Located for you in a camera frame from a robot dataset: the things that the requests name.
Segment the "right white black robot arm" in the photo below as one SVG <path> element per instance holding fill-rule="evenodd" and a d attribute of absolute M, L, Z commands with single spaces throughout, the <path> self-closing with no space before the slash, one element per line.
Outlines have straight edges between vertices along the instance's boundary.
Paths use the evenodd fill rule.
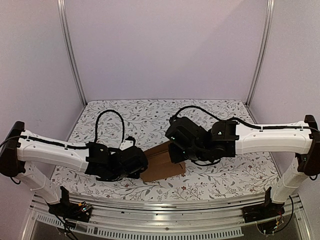
<path fill-rule="evenodd" d="M 173 116 L 165 132 L 172 163 L 200 161 L 212 166 L 222 158 L 260 152 L 294 153 L 289 168 L 265 193 L 259 206 L 269 218 L 308 177 L 320 173 L 320 131 L 312 115 L 287 125 L 254 125 L 233 117 L 206 130 L 187 117 Z"/>

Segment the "brown cardboard box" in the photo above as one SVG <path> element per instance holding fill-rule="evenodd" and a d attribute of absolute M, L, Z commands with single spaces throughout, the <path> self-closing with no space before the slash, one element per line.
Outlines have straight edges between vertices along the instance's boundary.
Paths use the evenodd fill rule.
<path fill-rule="evenodd" d="M 147 170 L 140 174 L 143 182 L 164 180 L 186 173 L 184 162 L 172 163 L 169 154 L 170 142 L 164 142 L 144 151 L 148 160 Z"/>

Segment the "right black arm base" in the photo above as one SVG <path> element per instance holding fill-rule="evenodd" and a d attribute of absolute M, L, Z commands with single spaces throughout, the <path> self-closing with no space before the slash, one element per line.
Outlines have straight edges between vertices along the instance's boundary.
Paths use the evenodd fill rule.
<path fill-rule="evenodd" d="M 274 203 L 272 201 L 271 190 L 272 188 L 269 187 L 265 192 L 263 203 L 245 206 L 241 209 L 245 223 L 277 217 L 285 213 L 284 203 Z"/>

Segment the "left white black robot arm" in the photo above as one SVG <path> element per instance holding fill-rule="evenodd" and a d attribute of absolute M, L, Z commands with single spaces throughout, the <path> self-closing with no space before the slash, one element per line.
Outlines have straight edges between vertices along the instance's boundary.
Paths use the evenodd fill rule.
<path fill-rule="evenodd" d="M 96 141 L 69 143 L 34 134 L 25 129 L 24 122 L 16 121 L 0 145 L 0 173 L 28 185 L 63 217 L 75 211 L 74 205 L 63 198 L 68 192 L 49 180 L 35 162 L 71 168 L 102 182 L 138 179 L 148 168 L 143 150 L 131 140 L 123 140 L 118 148 Z"/>

